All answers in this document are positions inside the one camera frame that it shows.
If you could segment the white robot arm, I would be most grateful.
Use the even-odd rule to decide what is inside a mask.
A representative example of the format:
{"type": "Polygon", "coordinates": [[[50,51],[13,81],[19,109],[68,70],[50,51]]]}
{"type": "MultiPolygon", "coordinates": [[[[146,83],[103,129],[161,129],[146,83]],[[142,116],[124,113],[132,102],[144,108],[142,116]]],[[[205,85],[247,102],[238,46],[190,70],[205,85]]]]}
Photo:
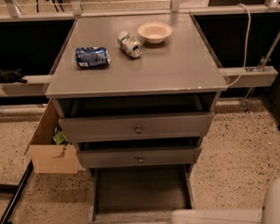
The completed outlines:
{"type": "Polygon", "coordinates": [[[254,209],[179,209],[170,224],[280,224],[280,177],[267,189],[263,205],[254,209]]]}

